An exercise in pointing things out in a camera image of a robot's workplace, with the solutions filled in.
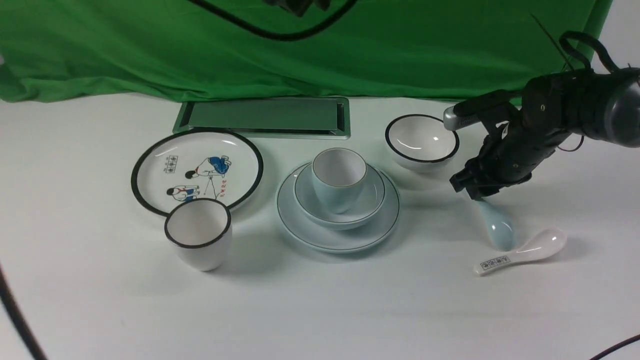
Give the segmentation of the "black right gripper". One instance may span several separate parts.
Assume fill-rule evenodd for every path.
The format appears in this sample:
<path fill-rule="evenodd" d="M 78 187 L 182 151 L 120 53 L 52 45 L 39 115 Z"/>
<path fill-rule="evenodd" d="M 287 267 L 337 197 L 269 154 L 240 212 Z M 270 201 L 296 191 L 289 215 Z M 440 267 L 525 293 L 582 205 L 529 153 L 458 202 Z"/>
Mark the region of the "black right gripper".
<path fill-rule="evenodd" d="M 515 117 L 495 125 L 490 133 L 486 130 L 478 154 L 450 178 L 453 189 L 480 200 L 528 182 L 535 168 L 570 134 L 562 119 L 562 102 L 578 80 L 578 75 L 543 75 L 529 80 L 519 90 L 521 96 L 510 100 L 518 110 Z"/>

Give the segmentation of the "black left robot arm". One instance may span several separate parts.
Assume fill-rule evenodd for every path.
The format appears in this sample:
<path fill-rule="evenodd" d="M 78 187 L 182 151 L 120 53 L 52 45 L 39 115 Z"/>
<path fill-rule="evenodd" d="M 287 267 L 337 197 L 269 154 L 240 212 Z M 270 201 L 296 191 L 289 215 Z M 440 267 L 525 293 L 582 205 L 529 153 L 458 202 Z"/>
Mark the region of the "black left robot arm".
<path fill-rule="evenodd" d="M 316 6 L 319 9 L 325 11 L 329 9 L 331 0 L 264 0 L 265 4 L 281 8 L 286 12 L 301 18 L 310 9 L 311 6 Z"/>

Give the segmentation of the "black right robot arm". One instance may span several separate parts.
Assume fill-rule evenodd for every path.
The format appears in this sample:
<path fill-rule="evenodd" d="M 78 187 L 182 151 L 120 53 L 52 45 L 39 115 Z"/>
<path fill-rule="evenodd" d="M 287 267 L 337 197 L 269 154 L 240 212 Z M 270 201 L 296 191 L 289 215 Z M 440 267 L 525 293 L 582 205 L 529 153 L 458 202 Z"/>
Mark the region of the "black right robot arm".
<path fill-rule="evenodd" d="M 639 104 L 638 68 L 543 75 L 522 91 L 498 89 L 459 102 L 444 111 L 445 129 L 455 132 L 481 123 L 487 136 L 450 184 L 456 192 L 481 199 L 528 182 L 572 134 L 638 148 Z"/>

